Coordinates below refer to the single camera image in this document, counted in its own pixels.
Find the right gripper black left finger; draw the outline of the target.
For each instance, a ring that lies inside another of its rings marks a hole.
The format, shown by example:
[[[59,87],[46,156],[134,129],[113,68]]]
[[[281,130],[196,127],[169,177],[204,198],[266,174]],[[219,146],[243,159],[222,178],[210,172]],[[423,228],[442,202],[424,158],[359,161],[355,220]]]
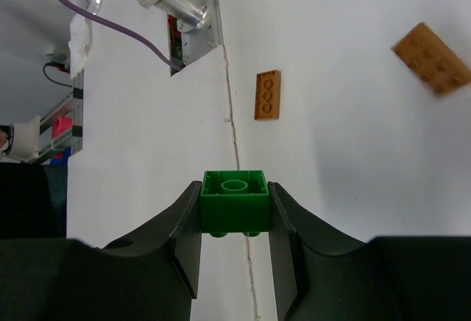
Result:
[[[142,226],[103,248],[76,239],[1,242],[3,320],[188,320],[202,233],[192,182]]]

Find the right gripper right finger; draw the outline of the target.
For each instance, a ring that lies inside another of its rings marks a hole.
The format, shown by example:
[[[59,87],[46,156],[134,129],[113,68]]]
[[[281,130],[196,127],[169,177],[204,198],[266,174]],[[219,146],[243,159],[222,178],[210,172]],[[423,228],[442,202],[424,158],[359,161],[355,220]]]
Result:
[[[329,225],[270,183],[269,245],[280,320],[468,320],[470,238],[379,236]]]

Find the small green lego brick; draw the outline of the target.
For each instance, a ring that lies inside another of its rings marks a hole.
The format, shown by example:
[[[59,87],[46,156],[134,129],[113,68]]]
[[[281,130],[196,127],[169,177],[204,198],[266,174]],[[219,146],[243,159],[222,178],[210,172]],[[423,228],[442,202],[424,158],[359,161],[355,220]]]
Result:
[[[269,230],[270,194],[261,170],[206,171],[199,204],[202,233],[257,236]]]

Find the brown lego plate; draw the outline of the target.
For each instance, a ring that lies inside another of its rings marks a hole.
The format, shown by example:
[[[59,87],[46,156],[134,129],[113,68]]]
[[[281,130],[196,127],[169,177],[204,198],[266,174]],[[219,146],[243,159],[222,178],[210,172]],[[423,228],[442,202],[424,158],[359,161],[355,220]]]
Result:
[[[393,45],[392,51],[437,97],[470,84],[470,68],[424,22]]]
[[[256,121],[271,121],[280,116],[281,72],[278,70],[257,74],[255,89]]]

